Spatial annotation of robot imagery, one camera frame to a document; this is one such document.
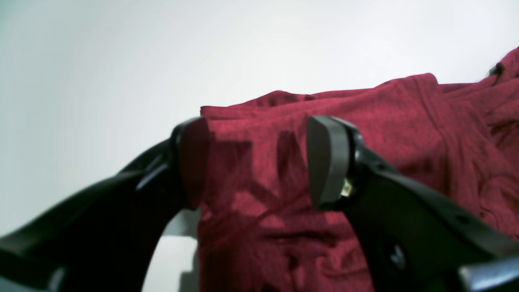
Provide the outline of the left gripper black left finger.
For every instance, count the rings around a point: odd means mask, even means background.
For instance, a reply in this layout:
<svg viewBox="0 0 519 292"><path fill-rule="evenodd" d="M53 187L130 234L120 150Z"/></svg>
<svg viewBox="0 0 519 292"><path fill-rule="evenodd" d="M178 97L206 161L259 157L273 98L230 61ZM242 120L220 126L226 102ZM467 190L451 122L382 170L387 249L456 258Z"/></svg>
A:
<svg viewBox="0 0 519 292"><path fill-rule="evenodd" d="M167 224L198 209L206 118L179 124L118 174L1 237L1 277L43 292L140 292Z"/></svg>

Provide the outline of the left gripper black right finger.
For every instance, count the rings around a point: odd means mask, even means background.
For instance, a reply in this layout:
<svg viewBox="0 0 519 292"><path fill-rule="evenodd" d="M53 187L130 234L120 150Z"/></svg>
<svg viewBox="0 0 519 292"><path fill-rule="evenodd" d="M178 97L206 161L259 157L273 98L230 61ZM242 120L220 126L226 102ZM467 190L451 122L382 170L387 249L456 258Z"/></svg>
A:
<svg viewBox="0 0 519 292"><path fill-rule="evenodd" d="M518 243L365 146L358 128L307 125L313 207L352 226L377 292L517 292Z"/></svg>

